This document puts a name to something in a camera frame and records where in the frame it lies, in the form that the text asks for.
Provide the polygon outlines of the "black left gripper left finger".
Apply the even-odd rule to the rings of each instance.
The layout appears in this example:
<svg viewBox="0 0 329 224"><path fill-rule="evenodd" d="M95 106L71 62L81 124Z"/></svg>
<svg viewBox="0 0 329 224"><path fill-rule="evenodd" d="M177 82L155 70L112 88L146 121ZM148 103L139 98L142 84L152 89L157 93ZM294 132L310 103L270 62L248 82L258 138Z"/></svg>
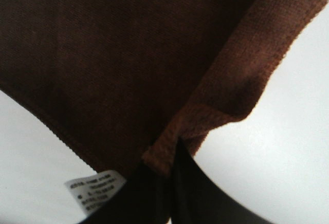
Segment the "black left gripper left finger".
<svg viewBox="0 0 329 224"><path fill-rule="evenodd" d="M141 164L115 196L81 223L157 224L170 219L168 179Z"/></svg>

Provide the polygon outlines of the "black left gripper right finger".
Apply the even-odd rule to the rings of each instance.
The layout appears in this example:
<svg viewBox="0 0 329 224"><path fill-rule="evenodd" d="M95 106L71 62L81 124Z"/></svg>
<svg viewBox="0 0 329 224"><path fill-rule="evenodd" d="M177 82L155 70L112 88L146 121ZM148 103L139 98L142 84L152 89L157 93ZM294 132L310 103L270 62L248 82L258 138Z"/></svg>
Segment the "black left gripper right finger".
<svg viewBox="0 0 329 224"><path fill-rule="evenodd" d="M222 191L197 165L181 138L177 141L171 186L172 223L271 223Z"/></svg>

